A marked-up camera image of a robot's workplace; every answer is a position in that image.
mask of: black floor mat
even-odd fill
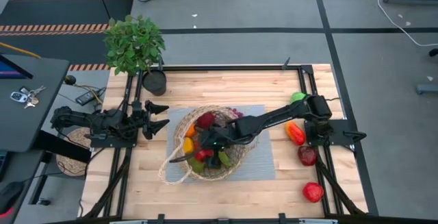
[[[105,0],[109,15],[124,20],[133,0]],[[11,0],[0,25],[71,25],[107,23],[102,0]]]
[[[106,63],[105,34],[50,36],[0,36],[0,42],[28,50],[44,58],[63,59],[71,64]],[[18,54],[0,47],[0,53]]]

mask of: black table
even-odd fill
[[[50,107],[62,85],[70,63],[66,60],[36,59],[19,55],[4,55],[13,63],[29,71],[32,79],[0,79],[0,149],[13,151],[0,189],[10,182],[33,177],[45,151],[87,162],[90,152],[65,140],[41,131]],[[28,89],[46,88],[37,95],[36,107],[24,108],[22,103],[10,99],[10,93],[25,86]],[[0,223],[13,223],[31,180],[13,207],[13,211],[0,219]]]

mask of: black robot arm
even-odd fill
[[[152,114],[167,110],[169,108],[167,105],[155,105],[146,101],[145,110],[142,109],[139,101],[134,101],[131,105],[133,108],[131,116],[117,109],[87,114],[72,111],[64,106],[55,110],[51,119],[52,128],[59,130],[72,125],[89,127],[90,134],[86,137],[92,141],[92,146],[93,142],[99,144],[93,147],[129,147],[128,145],[136,144],[138,128],[142,128],[144,137],[150,140],[169,122],[168,119],[151,120]]]
[[[199,141],[202,149],[221,150],[231,145],[247,145],[266,128],[292,119],[305,119],[317,127],[321,136],[328,136],[331,111],[323,96],[307,95],[277,110],[260,116],[244,116],[227,123],[226,127],[211,126],[202,131]]]

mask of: desk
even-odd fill
[[[70,63],[66,60],[36,59],[21,55],[5,55],[7,59],[29,71],[32,79],[0,79],[0,149],[16,152],[12,154],[7,166],[6,174],[0,182],[0,188],[10,182],[23,181],[33,177],[38,169],[44,151],[62,152],[62,145],[70,144],[56,136],[41,131],[41,126],[46,119],[50,107],[56,98]],[[25,86],[28,89],[37,89],[44,85],[46,88],[37,96],[39,103],[34,108],[24,108],[22,103],[10,99],[10,93],[18,91]],[[82,151],[86,160],[90,152]],[[25,189],[13,207],[13,211],[0,223],[12,223],[21,204],[29,190],[31,181],[27,181]]]
[[[312,67],[318,94],[327,99],[338,97],[331,66],[314,64]],[[261,104],[269,112],[287,105],[291,94],[300,91],[298,71],[217,70],[219,68],[215,71],[203,71],[200,68],[197,71],[177,71],[177,66],[167,66],[165,71],[172,69],[166,71],[167,93],[154,97],[143,89],[140,100],[144,102],[149,99],[172,108]],[[123,100],[126,81],[126,75],[115,76],[114,70],[111,70],[104,109],[116,108]],[[310,92],[308,79],[305,86]],[[135,87],[136,79],[133,80],[130,101],[133,100]],[[339,100],[330,101],[329,105],[333,119],[344,117]],[[154,118],[166,119],[167,113]],[[303,120],[296,122],[303,127]],[[323,217],[321,203],[309,203],[301,193],[307,182],[317,182],[315,168],[300,163],[296,155],[298,147],[291,143],[283,125],[271,127],[268,131],[276,170],[275,180],[182,183],[177,186],[161,183],[157,175],[166,158],[166,128],[150,141],[140,134],[137,147],[132,151],[123,219],[156,219],[158,214],[165,214],[166,219],[262,219],[278,218],[280,212],[284,212],[287,218]],[[106,149],[93,159],[88,168],[82,195],[85,213],[107,187],[113,152],[113,149]],[[337,146],[331,147],[331,153],[339,184],[358,208],[367,211],[353,153]],[[326,188],[331,212],[334,212],[328,183]],[[116,189],[114,192],[112,214],[115,213],[119,191]]]

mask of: wicker basket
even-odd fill
[[[258,138],[256,138],[255,139],[256,141],[252,142],[251,145],[233,145],[230,148],[225,149],[225,153],[228,155],[230,159],[230,163],[232,164],[232,166],[228,168],[222,166],[221,169],[218,170],[204,169],[202,173],[195,173],[187,161],[182,161],[179,163],[179,166],[182,168],[183,171],[185,171],[185,175],[176,182],[168,182],[165,176],[165,170],[167,164],[171,159],[178,158],[184,155],[183,143],[184,143],[185,133],[188,131],[191,124],[195,123],[200,116],[202,116],[207,112],[211,112],[215,116],[215,123],[221,126],[225,126],[225,123],[227,121],[237,118],[237,116],[230,108],[224,108],[218,105],[199,107],[191,111],[188,115],[186,115],[175,129],[175,134],[173,137],[174,151],[169,155],[168,158],[166,158],[166,160],[164,161],[164,163],[162,164],[162,166],[158,171],[158,176],[163,183],[169,185],[180,184],[188,177],[191,177],[192,179],[201,179],[205,181],[215,181],[219,179],[224,179],[230,174],[232,174],[232,172],[234,172],[234,170],[240,166],[246,153],[257,145]]]

